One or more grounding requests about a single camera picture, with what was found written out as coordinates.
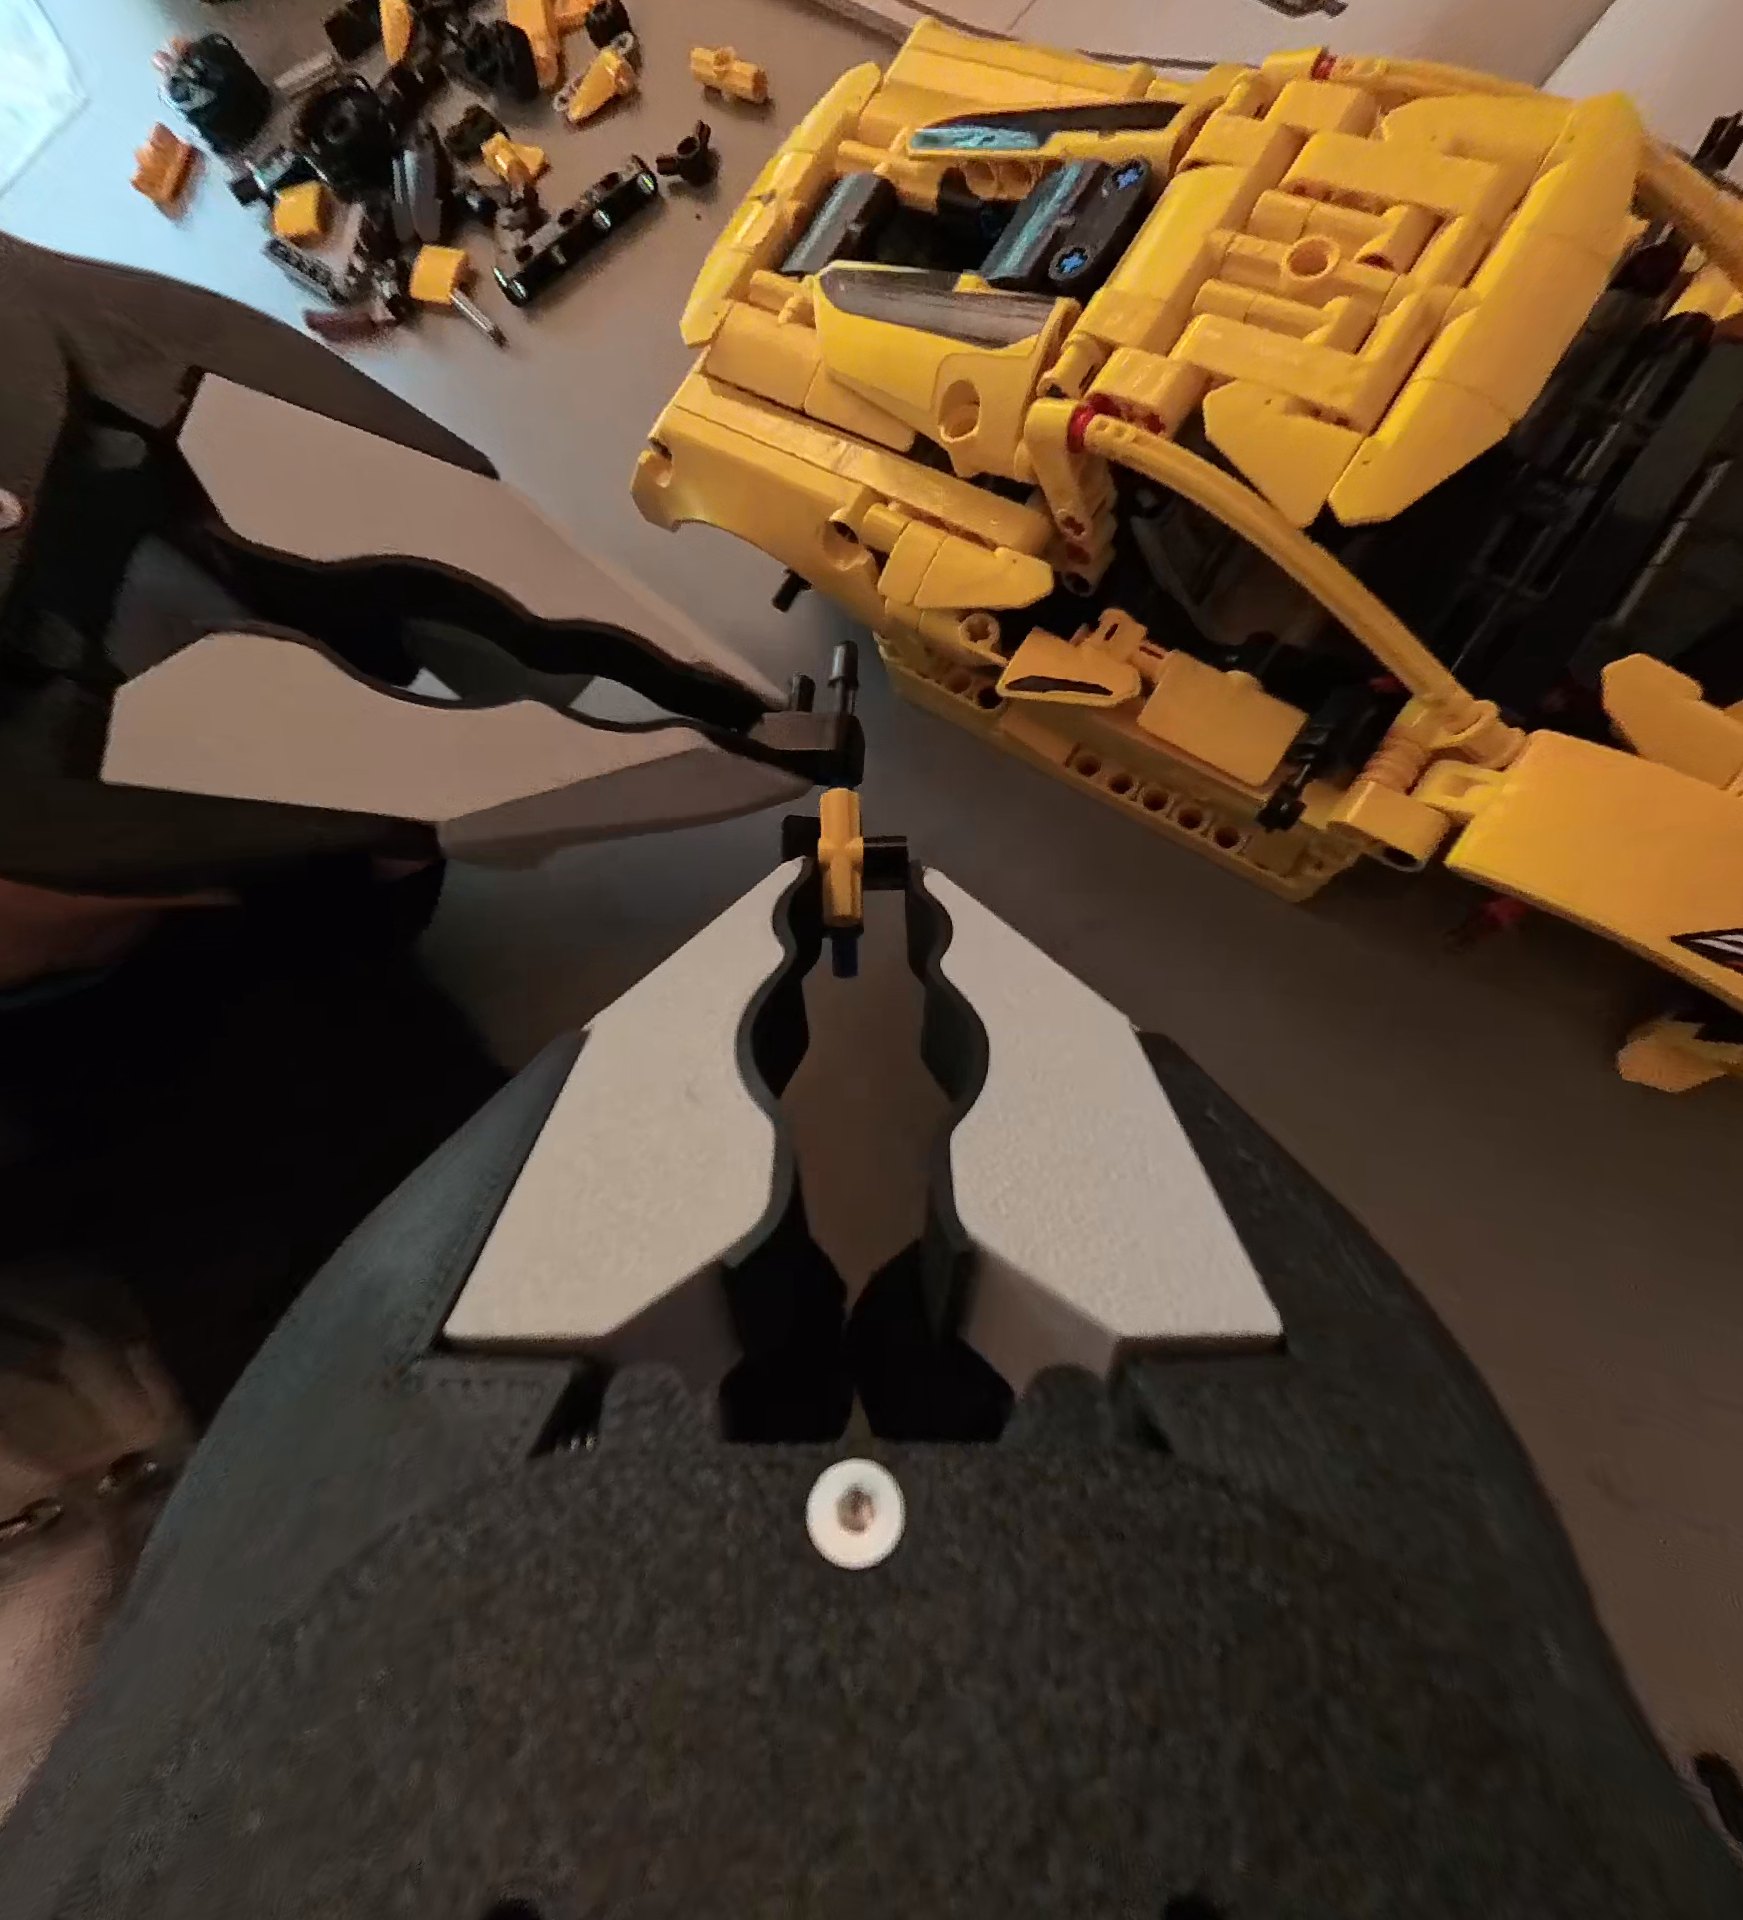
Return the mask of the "open instruction booklet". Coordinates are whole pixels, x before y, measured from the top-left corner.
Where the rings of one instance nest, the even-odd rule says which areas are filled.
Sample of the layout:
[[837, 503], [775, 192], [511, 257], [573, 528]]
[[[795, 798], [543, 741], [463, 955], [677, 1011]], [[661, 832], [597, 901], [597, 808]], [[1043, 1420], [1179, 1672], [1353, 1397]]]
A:
[[1109, 65], [1191, 76], [1223, 62], [1327, 43], [1343, 3], [815, 3], [873, 37], [943, 26], [993, 43], [1041, 44]]

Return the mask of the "person's torso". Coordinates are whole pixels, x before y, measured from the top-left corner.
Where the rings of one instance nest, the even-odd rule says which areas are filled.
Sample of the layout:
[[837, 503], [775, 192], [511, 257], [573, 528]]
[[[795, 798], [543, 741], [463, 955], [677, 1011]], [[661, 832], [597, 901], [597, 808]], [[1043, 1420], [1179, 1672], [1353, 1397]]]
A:
[[194, 1439], [114, 1287], [0, 1279], [0, 1743], [58, 1723]]

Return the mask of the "pile of loose brick pieces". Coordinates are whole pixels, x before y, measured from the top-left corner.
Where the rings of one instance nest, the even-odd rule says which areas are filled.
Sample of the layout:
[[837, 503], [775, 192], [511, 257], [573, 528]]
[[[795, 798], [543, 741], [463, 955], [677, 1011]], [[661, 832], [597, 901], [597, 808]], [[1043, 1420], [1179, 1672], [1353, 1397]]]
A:
[[130, 186], [176, 220], [212, 164], [262, 225], [262, 254], [332, 348], [457, 316], [505, 350], [497, 303], [527, 313], [673, 199], [721, 173], [695, 119], [547, 205], [537, 132], [583, 131], [643, 85], [627, 4], [328, 4], [308, 59], [264, 75], [222, 30], [154, 59], [166, 122]]

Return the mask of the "person's left forearm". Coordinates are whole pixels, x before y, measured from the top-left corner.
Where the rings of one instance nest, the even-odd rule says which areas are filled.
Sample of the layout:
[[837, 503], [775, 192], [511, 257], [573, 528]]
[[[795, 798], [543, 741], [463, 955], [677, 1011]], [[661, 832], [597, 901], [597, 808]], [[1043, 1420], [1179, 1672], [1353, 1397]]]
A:
[[332, 1244], [503, 1084], [417, 968], [120, 971], [0, 1004], [0, 1269]]

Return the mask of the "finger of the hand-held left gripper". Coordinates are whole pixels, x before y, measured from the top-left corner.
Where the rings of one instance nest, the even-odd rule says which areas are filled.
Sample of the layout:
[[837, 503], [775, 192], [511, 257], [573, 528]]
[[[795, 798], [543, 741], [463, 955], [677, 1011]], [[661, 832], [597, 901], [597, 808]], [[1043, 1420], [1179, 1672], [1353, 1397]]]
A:
[[212, 633], [118, 688], [100, 779], [427, 829], [451, 858], [521, 869], [823, 793], [749, 758], [745, 732], [431, 698], [298, 637]]
[[234, 594], [358, 659], [443, 622], [545, 677], [593, 674], [709, 724], [781, 711], [779, 684], [497, 477], [356, 424], [200, 381], [178, 452]]

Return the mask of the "yellow brick toy car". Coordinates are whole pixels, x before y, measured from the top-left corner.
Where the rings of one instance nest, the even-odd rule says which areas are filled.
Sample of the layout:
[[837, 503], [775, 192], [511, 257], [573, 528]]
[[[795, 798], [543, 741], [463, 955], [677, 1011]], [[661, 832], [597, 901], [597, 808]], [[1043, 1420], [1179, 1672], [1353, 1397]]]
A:
[[641, 517], [1285, 901], [1363, 862], [1669, 981], [1743, 1084], [1743, 116], [921, 21], [693, 280]]

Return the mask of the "grey desk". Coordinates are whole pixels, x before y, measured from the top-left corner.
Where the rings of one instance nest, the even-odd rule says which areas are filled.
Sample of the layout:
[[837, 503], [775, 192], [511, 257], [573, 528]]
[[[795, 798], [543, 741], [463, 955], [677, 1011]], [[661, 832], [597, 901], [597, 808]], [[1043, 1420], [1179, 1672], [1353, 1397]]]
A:
[[[128, 186], [154, 122], [156, 51], [224, 21], [256, 67], [322, 43], [332, 4], [48, 4], [86, 110], [0, 220], [26, 238], [142, 264], [278, 314], [296, 290], [260, 257], [254, 208], [212, 171], [172, 223]], [[549, 131], [561, 191], [697, 119], [721, 153], [717, 208], [777, 128], [883, 49], [803, 4], [627, 4], [637, 98]], [[767, 121], [705, 103], [689, 49], [761, 61]], [[819, 671], [847, 625], [735, 541], [665, 535], [629, 480], [689, 359], [679, 313], [713, 220], [685, 201], [639, 223], [577, 285], [503, 323], [491, 348], [427, 318], [356, 362], [481, 448], [499, 473], [773, 678]], [[1479, 1364], [1567, 1522], [1603, 1624], [1679, 1765], [1743, 1779], [1743, 1091], [1625, 1084], [1613, 1044], [1649, 984], [1571, 927], [1469, 950], [1467, 895], [1367, 869], [1285, 905], [1197, 852], [911, 707], [863, 644], [865, 814], [1185, 1052], [1353, 1210]], [[425, 963], [505, 1067], [617, 996], [749, 888], [769, 825], [559, 854], [543, 873], [457, 873]], [[921, 1067], [893, 902], [857, 982], [821, 972], [813, 1050], [789, 1093], [815, 1237], [851, 1285], [921, 1210], [943, 1112]]]

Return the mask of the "small yellow black brick assembly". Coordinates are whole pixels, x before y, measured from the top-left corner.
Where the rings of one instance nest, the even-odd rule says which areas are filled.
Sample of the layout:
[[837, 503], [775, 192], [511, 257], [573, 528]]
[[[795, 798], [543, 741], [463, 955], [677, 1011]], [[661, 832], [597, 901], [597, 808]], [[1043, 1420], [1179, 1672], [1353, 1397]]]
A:
[[903, 835], [867, 835], [857, 791], [835, 784], [819, 798], [815, 865], [833, 975], [853, 981], [859, 972], [865, 895], [907, 888], [909, 844]]

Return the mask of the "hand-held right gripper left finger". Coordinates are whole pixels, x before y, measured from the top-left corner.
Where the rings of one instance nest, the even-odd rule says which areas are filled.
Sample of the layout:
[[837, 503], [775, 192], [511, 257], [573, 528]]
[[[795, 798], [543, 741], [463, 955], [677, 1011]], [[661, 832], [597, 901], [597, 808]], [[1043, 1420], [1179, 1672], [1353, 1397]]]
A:
[[441, 1335], [691, 1384], [833, 1351], [843, 1287], [779, 1083], [801, 1063], [809, 862], [781, 862], [581, 1031]]

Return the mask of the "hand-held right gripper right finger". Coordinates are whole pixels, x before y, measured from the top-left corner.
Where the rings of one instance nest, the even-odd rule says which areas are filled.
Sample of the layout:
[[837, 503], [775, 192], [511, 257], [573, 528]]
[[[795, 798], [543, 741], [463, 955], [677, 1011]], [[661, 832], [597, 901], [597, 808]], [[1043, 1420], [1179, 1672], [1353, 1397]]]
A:
[[1009, 1389], [1141, 1355], [1267, 1351], [1283, 1322], [1137, 1026], [935, 869], [933, 981], [981, 1063], [947, 1136], [971, 1249], [959, 1337]]

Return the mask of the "person's left hand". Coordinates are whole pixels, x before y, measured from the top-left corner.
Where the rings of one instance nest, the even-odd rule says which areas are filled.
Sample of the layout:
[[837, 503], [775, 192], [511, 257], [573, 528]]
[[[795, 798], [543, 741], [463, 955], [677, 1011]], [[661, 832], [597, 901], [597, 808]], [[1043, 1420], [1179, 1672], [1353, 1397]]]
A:
[[80, 895], [0, 877], [0, 1012], [82, 995], [140, 963], [296, 971], [407, 948], [443, 860], [314, 862], [246, 890]]

